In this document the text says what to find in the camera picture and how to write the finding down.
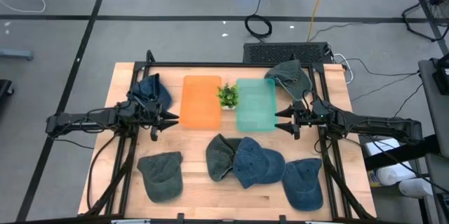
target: green plant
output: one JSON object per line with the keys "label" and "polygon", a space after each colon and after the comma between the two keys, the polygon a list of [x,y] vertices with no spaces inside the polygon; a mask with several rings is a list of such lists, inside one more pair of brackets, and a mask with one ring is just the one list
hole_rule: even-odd
{"label": "green plant", "polygon": [[221,106],[233,108],[239,104],[239,88],[237,85],[229,87],[229,84],[225,84],[223,88],[218,87],[218,97]]}

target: orange tray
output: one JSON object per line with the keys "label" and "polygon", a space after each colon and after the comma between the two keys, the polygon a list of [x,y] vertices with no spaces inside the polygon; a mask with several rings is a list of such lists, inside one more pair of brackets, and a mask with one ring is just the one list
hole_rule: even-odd
{"label": "orange tray", "polygon": [[186,129],[219,129],[222,118],[219,76],[185,76],[180,124]]}

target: baseball cap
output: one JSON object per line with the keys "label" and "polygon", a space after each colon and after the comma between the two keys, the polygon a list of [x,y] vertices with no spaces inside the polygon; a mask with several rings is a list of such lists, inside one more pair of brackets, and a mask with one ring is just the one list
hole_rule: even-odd
{"label": "baseball cap", "polygon": [[232,170],[234,157],[241,138],[226,139],[217,134],[206,148],[209,176],[215,182],[222,180]]}
{"label": "baseball cap", "polygon": [[293,100],[300,101],[305,90],[311,90],[311,81],[301,68],[299,60],[290,60],[271,68],[266,79],[273,79],[277,86],[284,88]]}
{"label": "baseball cap", "polygon": [[315,211],[323,206],[318,172],[321,159],[296,160],[286,164],[286,174],[282,179],[290,205],[300,211]]}
{"label": "baseball cap", "polygon": [[159,73],[145,77],[137,84],[134,84],[133,95],[143,102],[155,99],[155,101],[162,104],[162,108],[165,110],[168,110],[173,102],[167,88],[159,80]]}
{"label": "baseball cap", "polygon": [[138,170],[142,173],[145,190],[154,203],[173,199],[182,192],[181,152],[167,152],[142,157]]}
{"label": "baseball cap", "polygon": [[285,169],[286,161],[281,153],[264,149],[249,137],[241,141],[232,167],[232,171],[245,189],[256,183],[279,182]]}

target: green plastic container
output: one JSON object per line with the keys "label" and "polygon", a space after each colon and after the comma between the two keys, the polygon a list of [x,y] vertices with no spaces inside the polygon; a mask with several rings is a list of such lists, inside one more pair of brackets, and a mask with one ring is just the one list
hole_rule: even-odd
{"label": "green plastic container", "polygon": [[277,123],[276,94],[273,79],[237,79],[239,105],[237,129],[239,131],[274,131]]}

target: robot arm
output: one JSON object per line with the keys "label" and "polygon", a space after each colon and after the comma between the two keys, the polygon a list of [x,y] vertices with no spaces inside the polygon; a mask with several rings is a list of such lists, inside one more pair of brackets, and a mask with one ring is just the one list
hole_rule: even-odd
{"label": "robot arm", "polygon": [[128,129],[132,125],[150,126],[151,138],[157,140],[157,131],[176,125],[178,116],[165,111],[162,105],[149,101],[140,103],[129,100],[115,107],[100,109],[101,112],[85,114],[55,114],[47,119],[46,133],[51,137],[71,131],[113,131]]}
{"label": "robot arm", "polygon": [[[325,139],[341,139],[348,133],[360,133],[369,136],[389,136],[402,143],[416,144],[422,140],[421,123],[412,119],[382,118],[358,116],[332,106],[329,102],[315,101],[312,110],[304,107],[304,104],[294,102],[287,109],[277,112],[278,117],[292,118],[293,122],[276,124],[279,129],[294,135],[295,139],[300,138],[301,126],[318,125],[325,127]],[[359,218],[374,219],[357,201],[351,190],[346,186],[336,168],[333,166],[328,151],[321,150],[323,165],[327,168],[333,180],[337,183],[342,194],[355,210]]]}

